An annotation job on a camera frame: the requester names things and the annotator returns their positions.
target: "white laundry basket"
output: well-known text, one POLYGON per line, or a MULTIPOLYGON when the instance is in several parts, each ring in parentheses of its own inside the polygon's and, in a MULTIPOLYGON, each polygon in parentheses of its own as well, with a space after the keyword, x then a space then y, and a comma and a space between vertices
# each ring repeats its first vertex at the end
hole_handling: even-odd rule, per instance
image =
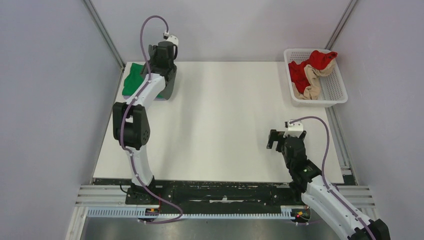
POLYGON ((291 103, 295 107, 320 108, 329 108, 334 104, 345 103, 348 100, 348 94, 346 93, 345 84, 343 83, 337 62, 335 63, 335 67, 330 75, 319 77, 321 93, 318 96, 318 100, 303 100, 295 97, 292 86, 292 78, 290 77, 289 63, 295 61, 297 64, 300 64, 301 62, 308 60, 311 53, 315 50, 325 54, 331 52, 330 50, 315 48, 289 48, 284 51, 284 64, 287 71, 291 103))

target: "stack of folded cloth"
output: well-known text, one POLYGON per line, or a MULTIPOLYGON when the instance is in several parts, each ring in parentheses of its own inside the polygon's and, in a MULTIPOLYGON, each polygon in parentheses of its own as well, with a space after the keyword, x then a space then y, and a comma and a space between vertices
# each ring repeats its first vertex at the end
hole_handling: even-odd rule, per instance
POLYGON ((294 96, 301 100, 318 100, 321 93, 320 77, 330 75, 336 65, 337 52, 313 51, 301 64, 288 64, 294 96))

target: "gray wall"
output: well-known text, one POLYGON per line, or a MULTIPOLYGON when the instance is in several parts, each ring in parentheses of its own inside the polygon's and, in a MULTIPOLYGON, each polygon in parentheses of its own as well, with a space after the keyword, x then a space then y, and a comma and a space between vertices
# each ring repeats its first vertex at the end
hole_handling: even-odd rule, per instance
POLYGON ((120 71, 79 0, 0 3, 0 239, 64 239, 120 71))
MULTIPOLYGON (((125 61, 141 61, 140 28, 161 15, 180 40, 179 61, 284 60, 287 48, 323 48, 349 0, 92 0, 125 61)), ((158 19, 144 43, 165 30, 158 19)))
POLYGON ((424 235, 423 11, 422 0, 360 1, 334 47, 349 96, 336 111, 392 239, 424 235))

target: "purple cable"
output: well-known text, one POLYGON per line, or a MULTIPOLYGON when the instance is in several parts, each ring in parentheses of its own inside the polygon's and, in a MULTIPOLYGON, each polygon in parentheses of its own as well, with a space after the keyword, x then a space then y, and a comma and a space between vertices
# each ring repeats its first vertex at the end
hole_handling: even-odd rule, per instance
POLYGON ((324 167, 326 166, 327 154, 329 153, 330 131, 329 131, 329 128, 328 128, 326 122, 324 122, 324 120, 322 120, 321 118, 319 118, 317 116, 304 116, 304 117, 301 117, 299 119, 290 121, 290 124, 294 124, 294 123, 302 121, 304 119, 316 119, 316 120, 320 121, 325 127, 325 132, 327 134, 327 144, 325 146, 325 153, 324 153, 324 158, 322 159, 322 166, 321 166, 322 181, 324 182, 325 187, 341 204, 343 204, 343 206, 345 206, 349 210, 349 212, 351 212, 355 216, 355 218, 358 219, 358 221, 363 225, 363 227, 365 228, 365 230, 369 234, 369 236, 371 236, 371 239, 376 240, 376 237, 371 232, 370 228, 367 226, 367 224, 364 222, 364 220, 362 220, 361 217, 358 217, 359 215, 345 201, 343 201, 343 199, 341 199, 332 189, 330 189, 330 186, 327 183, 325 173, 324 173, 324 169, 325 169, 324 167))
POLYGON ((147 87, 147 85, 150 84, 150 82, 152 80, 152 70, 150 68, 150 64, 149 64, 149 61, 148 61, 147 56, 146 56, 145 48, 143 47, 143 31, 145 29, 145 26, 146 26, 147 22, 150 19, 154 19, 154 18, 161 19, 165 23, 165 25, 166 25, 166 31, 169 32, 169 27, 168 27, 167 21, 163 17, 157 16, 157 15, 149 16, 143 22, 143 25, 141 26, 141 31, 140 31, 140 45, 141 45, 141 52, 143 53, 145 65, 147 66, 148 79, 147 79, 147 82, 141 87, 141 89, 135 94, 136 97, 134 97, 131 100, 131 102, 126 107, 125 112, 123 113, 122 123, 120 125, 120 136, 119 136, 120 138, 119 138, 119 142, 120 142, 120 145, 121 145, 122 149, 125 150, 125 151, 128 151, 128 153, 129 153, 129 159, 131 161, 132 172, 134 173, 135 177, 140 182, 140 184, 143 186, 144 190, 146 192, 148 192, 150 195, 152 195, 154 198, 156 198, 157 200, 160 200, 160 201, 162 201, 162 202, 164 202, 164 203, 166 203, 168 205, 171 205, 172 207, 176 208, 179 211, 179 215, 177 217, 175 217, 175 218, 168 219, 168 220, 163 220, 163 221, 146 222, 146 224, 166 224, 166 223, 175 222, 178 219, 180 219, 183 216, 183 210, 181 209, 181 207, 175 205, 174 203, 172 203, 170 201, 167 201, 167 200, 161 198, 160 196, 157 196, 152 191, 150 191, 150 189, 141 180, 141 178, 139 177, 138 172, 136 171, 136 165, 134 163, 134 158, 133 158, 133 151, 131 151, 129 148, 126 148, 125 145, 124 145, 124 126, 125 126, 125 120, 127 119, 128 112, 130 111, 131 106, 136 102, 136 98, 138 98, 138 96, 143 92, 143 90, 147 87))

